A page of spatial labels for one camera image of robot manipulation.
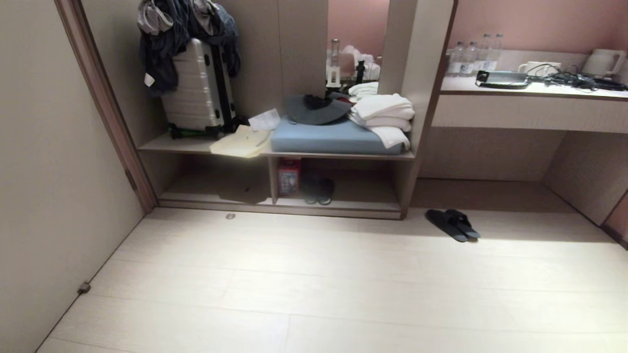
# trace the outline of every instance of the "gray cap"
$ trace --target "gray cap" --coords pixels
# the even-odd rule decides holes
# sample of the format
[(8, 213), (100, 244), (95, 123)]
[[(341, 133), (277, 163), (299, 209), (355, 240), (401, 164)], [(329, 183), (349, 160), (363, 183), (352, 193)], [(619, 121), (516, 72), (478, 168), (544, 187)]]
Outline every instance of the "gray cap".
[(340, 119), (353, 104), (337, 99), (322, 99), (314, 95), (291, 95), (285, 99), (286, 113), (292, 120), (305, 125), (322, 125)]

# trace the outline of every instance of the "pink wall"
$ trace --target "pink wall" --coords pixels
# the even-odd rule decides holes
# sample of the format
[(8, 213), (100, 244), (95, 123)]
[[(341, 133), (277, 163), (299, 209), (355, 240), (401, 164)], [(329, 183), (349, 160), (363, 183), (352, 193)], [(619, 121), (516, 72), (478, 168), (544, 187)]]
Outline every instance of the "pink wall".
[(450, 47), (484, 33), (511, 50), (628, 50), (628, 0), (460, 0)]
[(363, 54), (382, 55), (388, 4), (389, 0), (329, 0), (327, 43), (339, 39), (340, 50), (353, 45)]

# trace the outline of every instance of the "baseboard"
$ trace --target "baseboard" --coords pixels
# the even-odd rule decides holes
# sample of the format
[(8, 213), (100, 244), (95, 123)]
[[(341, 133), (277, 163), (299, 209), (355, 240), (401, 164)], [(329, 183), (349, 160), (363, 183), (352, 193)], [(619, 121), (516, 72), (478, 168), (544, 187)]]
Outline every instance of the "baseboard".
[(606, 234), (608, 234), (609, 237), (613, 238), (614, 241), (619, 243), (619, 245), (621, 245), (624, 249), (626, 249), (628, 251), (628, 241), (626, 241), (621, 234), (619, 234), (617, 231), (615, 231), (615, 229), (607, 226), (606, 224), (602, 224), (602, 226), (600, 228)]

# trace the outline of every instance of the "silver suitcase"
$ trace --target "silver suitcase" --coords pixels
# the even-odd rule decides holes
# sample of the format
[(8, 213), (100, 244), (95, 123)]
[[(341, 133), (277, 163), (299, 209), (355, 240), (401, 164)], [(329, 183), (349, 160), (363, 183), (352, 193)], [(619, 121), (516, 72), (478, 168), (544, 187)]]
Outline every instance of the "silver suitcase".
[(179, 84), (161, 96), (171, 130), (220, 134), (232, 124), (236, 108), (222, 55), (220, 47), (193, 38), (173, 58)]

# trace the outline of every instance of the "paper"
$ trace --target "paper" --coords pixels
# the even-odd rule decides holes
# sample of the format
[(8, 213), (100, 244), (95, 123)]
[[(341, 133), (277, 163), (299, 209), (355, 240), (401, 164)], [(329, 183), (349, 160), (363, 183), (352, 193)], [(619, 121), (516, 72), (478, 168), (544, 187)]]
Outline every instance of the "paper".
[(153, 85), (153, 83), (155, 83), (155, 79), (153, 78), (153, 76), (150, 76), (148, 73), (146, 75), (144, 75), (144, 84), (147, 85), (148, 87), (151, 87)]
[(272, 133), (272, 131), (255, 132), (250, 126), (240, 125), (235, 134), (216, 141), (209, 146), (209, 150), (214, 155), (256, 157), (270, 143)]
[(251, 124), (253, 131), (275, 130), (280, 122), (281, 117), (279, 117), (277, 109), (264, 112), (249, 119), (249, 124)]

